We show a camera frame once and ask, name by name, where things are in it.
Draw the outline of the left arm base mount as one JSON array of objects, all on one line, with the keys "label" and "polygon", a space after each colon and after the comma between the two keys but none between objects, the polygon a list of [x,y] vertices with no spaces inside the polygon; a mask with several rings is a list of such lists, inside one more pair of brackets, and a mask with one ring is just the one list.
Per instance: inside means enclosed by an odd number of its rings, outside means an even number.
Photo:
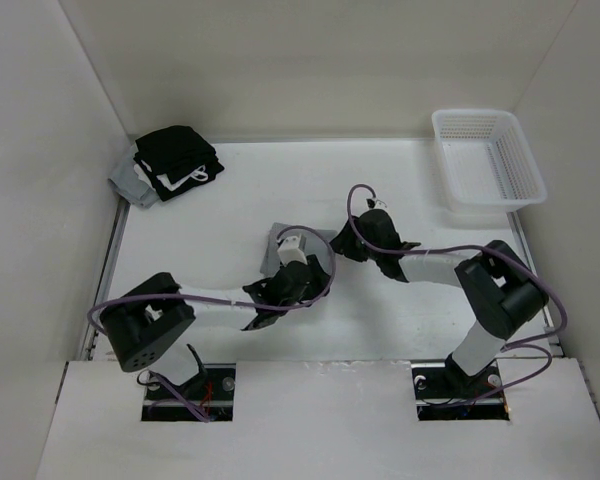
[{"label": "left arm base mount", "polygon": [[[206,364],[206,379],[187,393],[185,398],[200,407],[211,422],[232,422],[234,418],[234,395],[236,390],[235,364]],[[200,422],[186,406],[163,385],[154,380],[147,371],[136,377],[136,383],[144,388],[141,420],[144,422]]]}]

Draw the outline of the grey tank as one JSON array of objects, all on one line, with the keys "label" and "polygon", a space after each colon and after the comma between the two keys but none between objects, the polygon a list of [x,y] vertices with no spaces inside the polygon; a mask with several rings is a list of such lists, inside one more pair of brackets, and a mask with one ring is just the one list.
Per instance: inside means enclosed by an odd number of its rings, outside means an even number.
[{"label": "grey tank", "polygon": [[159,201],[153,188],[139,178],[136,163],[130,156],[122,157],[111,170],[108,183],[112,190],[128,203],[148,209]]},{"label": "grey tank", "polygon": [[[277,237],[281,230],[289,227],[289,224],[274,222],[271,226],[268,235],[268,243],[265,250],[264,258],[260,266],[260,273],[264,277],[272,277],[279,270],[280,259],[277,254],[278,241]],[[294,230],[286,233],[286,236],[293,234],[301,234],[305,239],[304,251],[306,255],[315,255],[322,269],[330,274],[332,268],[330,266],[329,253],[324,243],[315,235],[306,231]]]}]

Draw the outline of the folded grey tank top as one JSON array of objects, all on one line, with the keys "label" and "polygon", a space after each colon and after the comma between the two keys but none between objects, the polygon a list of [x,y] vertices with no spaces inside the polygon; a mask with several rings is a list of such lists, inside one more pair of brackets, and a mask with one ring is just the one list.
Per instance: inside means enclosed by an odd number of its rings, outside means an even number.
[{"label": "folded grey tank top", "polygon": [[130,156],[122,157],[111,170],[108,183],[112,190],[128,203],[148,209],[159,201],[153,188],[139,178],[136,163]]}]

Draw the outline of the white plastic basket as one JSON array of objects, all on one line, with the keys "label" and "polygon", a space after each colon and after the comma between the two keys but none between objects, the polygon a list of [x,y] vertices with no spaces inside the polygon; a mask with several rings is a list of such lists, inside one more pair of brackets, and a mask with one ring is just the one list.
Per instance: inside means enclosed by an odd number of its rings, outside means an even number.
[{"label": "white plastic basket", "polygon": [[508,214],[546,201],[544,180],[514,114],[441,109],[433,112],[431,122],[451,211]]}]

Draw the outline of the folded black tank top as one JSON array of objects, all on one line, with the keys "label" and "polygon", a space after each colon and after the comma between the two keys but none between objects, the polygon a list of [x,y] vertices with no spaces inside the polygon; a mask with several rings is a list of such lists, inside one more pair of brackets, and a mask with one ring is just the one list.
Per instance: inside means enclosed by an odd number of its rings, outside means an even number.
[{"label": "folded black tank top", "polygon": [[[153,131],[137,138],[135,147],[133,160],[146,172],[162,202],[215,181],[225,170],[215,148],[190,126],[174,125]],[[157,179],[158,175],[166,174],[175,183],[201,166],[209,174],[206,183],[189,180],[179,189],[169,191]]]}]

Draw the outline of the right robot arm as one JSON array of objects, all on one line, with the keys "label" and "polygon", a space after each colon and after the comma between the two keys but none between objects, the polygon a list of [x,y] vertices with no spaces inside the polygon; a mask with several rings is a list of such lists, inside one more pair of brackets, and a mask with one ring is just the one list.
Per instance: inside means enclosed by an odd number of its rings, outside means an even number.
[{"label": "right robot arm", "polygon": [[549,296],[529,276],[503,261],[519,257],[500,240],[473,257],[455,253],[414,255],[418,242],[405,242],[389,214],[371,209],[354,216],[331,241],[335,253],[356,262],[371,260],[388,278],[426,282],[463,291],[475,322],[445,359],[444,384],[453,394],[469,394],[507,341],[548,303]]}]

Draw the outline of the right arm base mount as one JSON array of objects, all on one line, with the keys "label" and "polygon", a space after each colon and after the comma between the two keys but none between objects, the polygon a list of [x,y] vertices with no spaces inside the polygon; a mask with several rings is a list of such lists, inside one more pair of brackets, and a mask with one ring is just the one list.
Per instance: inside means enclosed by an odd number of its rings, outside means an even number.
[{"label": "right arm base mount", "polygon": [[416,414],[420,421],[508,421],[505,395],[499,392],[477,400],[502,384],[496,362],[474,379],[453,384],[445,377],[445,365],[440,362],[414,363],[411,374],[414,384]]}]

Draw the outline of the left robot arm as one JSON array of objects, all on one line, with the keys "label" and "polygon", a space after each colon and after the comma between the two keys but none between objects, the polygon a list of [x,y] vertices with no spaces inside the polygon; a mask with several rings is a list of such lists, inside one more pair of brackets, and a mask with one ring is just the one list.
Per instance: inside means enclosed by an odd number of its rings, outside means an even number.
[{"label": "left robot arm", "polygon": [[203,290],[178,284],[168,272],[153,275],[99,313],[121,370],[156,372],[186,399],[204,387],[204,373],[187,358],[197,327],[254,332],[328,293],[332,276],[314,255],[282,264],[273,276],[234,290]]}]

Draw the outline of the folded white tank top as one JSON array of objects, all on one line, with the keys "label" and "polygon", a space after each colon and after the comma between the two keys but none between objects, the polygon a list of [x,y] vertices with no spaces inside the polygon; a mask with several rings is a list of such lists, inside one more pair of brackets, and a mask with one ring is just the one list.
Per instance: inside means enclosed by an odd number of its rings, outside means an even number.
[{"label": "folded white tank top", "polygon": [[[141,168],[140,165],[134,164],[133,170],[136,173],[136,175],[138,176],[138,179],[140,181],[144,182],[150,188],[154,189],[154,187],[152,186],[152,183],[150,181],[150,178],[146,175],[146,172]],[[189,175],[179,179],[175,183],[172,183],[166,174],[158,175],[157,179],[159,180],[159,182],[162,184],[162,186],[164,188],[166,188],[169,191],[175,191],[175,190],[179,189],[180,187],[182,187],[189,180],[193,180],[193,181],[200,182],[200,183],[206,183],[209,180],[209,174],[206,172],[206,167],[201,166],[201,167],[193,170]]]}]

